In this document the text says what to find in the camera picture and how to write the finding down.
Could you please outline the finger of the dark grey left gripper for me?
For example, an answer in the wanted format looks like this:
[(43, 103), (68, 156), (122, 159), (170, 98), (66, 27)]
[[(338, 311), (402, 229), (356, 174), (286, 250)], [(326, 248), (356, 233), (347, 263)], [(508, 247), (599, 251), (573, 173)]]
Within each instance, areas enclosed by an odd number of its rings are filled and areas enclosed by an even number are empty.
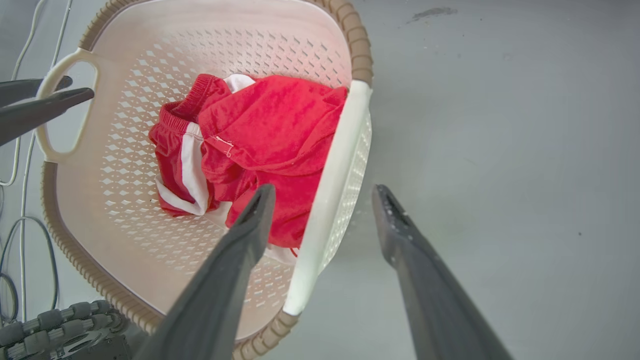
[(90, 88), (69, 89), (43, 99), (3, 107), (0, 112), (0, 145), (4, 146), (45, 125), (94, 96), (95, 92)]
[(11, 107), (18, 105), (18, 102), (30, 100), (25, 104), (30, 107), (64, 107), (71, 108), (74, 105), (68, 105), (62, 100), (55, 100), (53, 96), (48, 100), (33, 100), (41, 87), (43, 79), (22, 79), (8, 80), (0, 83), (0, 107)]

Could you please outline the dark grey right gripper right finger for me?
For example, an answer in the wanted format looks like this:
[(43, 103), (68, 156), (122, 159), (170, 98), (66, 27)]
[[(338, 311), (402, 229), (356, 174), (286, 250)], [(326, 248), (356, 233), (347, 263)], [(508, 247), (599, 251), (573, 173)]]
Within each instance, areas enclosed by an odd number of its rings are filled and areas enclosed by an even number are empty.
[(510, 360), (512, 355), (393, 192), (372, 189), (381, 253), (396, 271), (419, 360)]

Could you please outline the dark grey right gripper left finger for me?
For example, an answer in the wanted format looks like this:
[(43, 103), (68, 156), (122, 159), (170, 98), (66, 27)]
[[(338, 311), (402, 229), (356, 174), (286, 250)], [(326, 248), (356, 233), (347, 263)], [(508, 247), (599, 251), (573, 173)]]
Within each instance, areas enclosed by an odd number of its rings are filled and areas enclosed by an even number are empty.
[(137, 360), (230, 360), (250, 274), (268, 243), (275, 187), (260, 186), (201, 265)]

